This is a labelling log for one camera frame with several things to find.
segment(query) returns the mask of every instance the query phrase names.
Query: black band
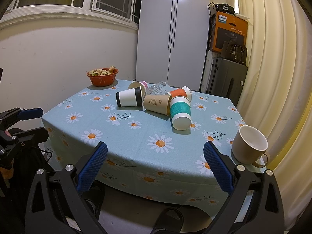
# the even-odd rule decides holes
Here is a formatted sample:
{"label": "black band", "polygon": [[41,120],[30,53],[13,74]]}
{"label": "black band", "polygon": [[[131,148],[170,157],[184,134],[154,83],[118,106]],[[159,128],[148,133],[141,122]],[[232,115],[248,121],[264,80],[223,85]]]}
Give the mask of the black band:
{"label": "black band", "polygon": [[137,101],[137,106],[142,106],[142,94],[140,87],[135,88],[135,99]]}
{"label": "black band", "polygon": [[119,100],[119,92],[116,93],[116,100],[117,100],[117,105],[121,107],[120,100]]}

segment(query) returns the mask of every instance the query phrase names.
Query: cabinet door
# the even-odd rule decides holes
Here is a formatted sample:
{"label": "cabinet door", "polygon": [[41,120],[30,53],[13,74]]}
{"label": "cabinet door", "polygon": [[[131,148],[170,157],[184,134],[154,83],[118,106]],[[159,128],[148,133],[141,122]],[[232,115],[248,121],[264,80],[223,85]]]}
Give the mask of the cabinet door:
{"label": "cabinet door", "polygon": [[136,80],[167,81],[174,0],[142,0],[138,30]]}
{"label": "cabinet door", "polygon": [[199,90],[205,62],[210,0],[176,0],[168,84]]}

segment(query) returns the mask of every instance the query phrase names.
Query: bowl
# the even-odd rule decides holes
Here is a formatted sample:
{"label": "bowl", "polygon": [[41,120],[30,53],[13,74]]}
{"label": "bowl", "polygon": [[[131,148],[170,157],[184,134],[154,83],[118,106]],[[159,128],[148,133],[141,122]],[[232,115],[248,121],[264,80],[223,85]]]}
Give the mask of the bowl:
{"label": "bowl", "polygon": [[91,83],[96,87],[109,86],[115,81],[115,77],[118,73],[118,69],[115,68],[112,74],[110,75],[102,75],[102,76],[91,76],[89,72],[87,76],[90,78]]}

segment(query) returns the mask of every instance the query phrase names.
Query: mug handle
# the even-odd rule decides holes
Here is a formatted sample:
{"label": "mug handle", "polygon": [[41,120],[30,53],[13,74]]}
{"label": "mug handle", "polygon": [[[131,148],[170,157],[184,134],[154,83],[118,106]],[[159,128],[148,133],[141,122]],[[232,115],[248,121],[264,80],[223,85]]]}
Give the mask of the mug handle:
{"label": "mug handle", "polygon": [[271,157],[270,157],[269,153],[267,153],[267,152],[263,153],[263,155],[265,155],[266,158],[267,158],[267,161],[266,161],[265,164],[258,164],[257,162],[254,162],[254,163],[252,163],[252,165],[255,166],[255,167],[257,167],[257,168],[263,168],[263,167],[265,167],[265,166],[270,162]]}

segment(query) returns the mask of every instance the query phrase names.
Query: orange box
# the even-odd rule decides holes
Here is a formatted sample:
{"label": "orange box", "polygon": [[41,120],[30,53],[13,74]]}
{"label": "orange box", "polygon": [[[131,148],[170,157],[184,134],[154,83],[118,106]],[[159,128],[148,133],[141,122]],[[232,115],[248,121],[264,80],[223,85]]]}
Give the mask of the orange box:
{"label": "orange box", "polygon": [[231,14],[217,11],[210,18],[209,49],[221,52],[224,41],[246,44],[248,22]]}

